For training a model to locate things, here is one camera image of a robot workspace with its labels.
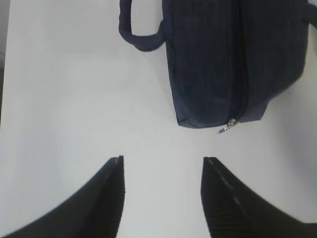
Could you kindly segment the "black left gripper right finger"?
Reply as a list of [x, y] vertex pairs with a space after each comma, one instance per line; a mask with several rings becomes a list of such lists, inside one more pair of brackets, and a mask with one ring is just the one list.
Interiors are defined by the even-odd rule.
[[212, 238], [315, 238], [317, 225], [279, 210], [241, 182], [221, 161], [205, 157], [201, 200]]

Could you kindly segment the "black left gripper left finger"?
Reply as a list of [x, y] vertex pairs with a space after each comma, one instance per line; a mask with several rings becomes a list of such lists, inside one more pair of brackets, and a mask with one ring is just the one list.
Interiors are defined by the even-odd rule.
[[124, 157], [110, 158], [77, 192], [8, 238], [114, 238], [125, 200]]

